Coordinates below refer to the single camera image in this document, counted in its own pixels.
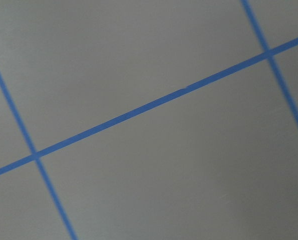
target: gray background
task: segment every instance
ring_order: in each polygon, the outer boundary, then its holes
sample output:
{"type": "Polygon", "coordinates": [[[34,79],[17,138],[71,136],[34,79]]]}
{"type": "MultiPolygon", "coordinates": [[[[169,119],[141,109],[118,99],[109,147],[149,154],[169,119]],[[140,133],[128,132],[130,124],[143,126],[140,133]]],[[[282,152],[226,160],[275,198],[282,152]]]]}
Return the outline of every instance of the gray background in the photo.
{"type": "MultiPolygon", "coordinates": [[[[298,0],[253,0],[269,45],[298,0]]],[[[0,0],[0,70],[38,150],[261,53],[237,0],[0,0]]],[[[298,104],[298,46],[276,56],[298,104]]],[[[0,168],[29,155],[0,91],[0,168]]],[[[266,61],[42,158],[81,240],[298,240],[298,129],[266,61]]],[[[33,162],[0,240],[67,240],[33,162]]]]}

